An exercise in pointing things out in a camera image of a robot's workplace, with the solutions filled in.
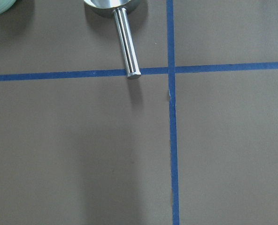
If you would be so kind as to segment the steel ice scoop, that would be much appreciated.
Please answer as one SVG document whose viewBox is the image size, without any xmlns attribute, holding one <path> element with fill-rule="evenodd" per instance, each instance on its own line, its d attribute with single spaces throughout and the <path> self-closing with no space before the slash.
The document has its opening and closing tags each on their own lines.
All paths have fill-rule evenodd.
<svg viewBox="0 0 278 225">
<path fill-rule="evenodd" d="M 84 3 L 96 14 L 113 18 L 120 39 L 126 77 L 130 80 L 141 76 L 131 35 L 128 14 L 140 4 L 139 0 L 85 0 Z"/>
</svg>

